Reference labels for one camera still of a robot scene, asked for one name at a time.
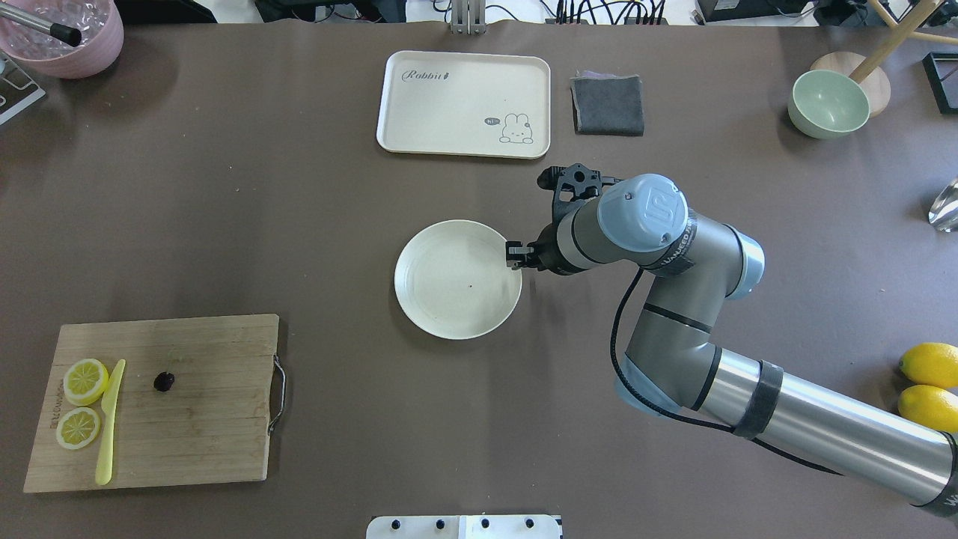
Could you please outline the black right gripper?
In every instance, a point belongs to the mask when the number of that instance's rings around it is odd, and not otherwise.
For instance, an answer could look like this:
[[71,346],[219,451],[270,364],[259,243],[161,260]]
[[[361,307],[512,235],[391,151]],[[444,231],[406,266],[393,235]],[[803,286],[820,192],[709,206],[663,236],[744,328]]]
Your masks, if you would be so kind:
[[547,225],[536,241],[524,245],[520,241],[505,243],[506,264],[512,270],[537,269],[540,272],[570,275],[571,263],[565,259],[558,245],[557,226]]

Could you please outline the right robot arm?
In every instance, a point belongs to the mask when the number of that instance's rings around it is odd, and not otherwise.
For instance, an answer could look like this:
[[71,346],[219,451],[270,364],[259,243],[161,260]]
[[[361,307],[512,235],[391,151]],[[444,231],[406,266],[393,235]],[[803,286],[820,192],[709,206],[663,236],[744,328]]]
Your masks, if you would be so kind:
[[630,261],[653,283],[623,355],[610,352],[626,402],[729,433],[802,466],[852,475],[956,519],[956,434],[876,407],[712,344],[725,301],[760,282],[759,243],[692,210],[660,174],[629,180],[581,164],[545,168],[550,225],[507,242],[514,270],[562,275]]

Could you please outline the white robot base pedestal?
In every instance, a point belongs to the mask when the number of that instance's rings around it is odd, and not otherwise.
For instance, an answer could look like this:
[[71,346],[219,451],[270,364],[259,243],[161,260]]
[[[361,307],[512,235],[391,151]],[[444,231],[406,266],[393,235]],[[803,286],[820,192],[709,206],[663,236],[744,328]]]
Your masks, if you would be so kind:
[[560,517],[534,514],[379,516],[366,538],[562,538]]

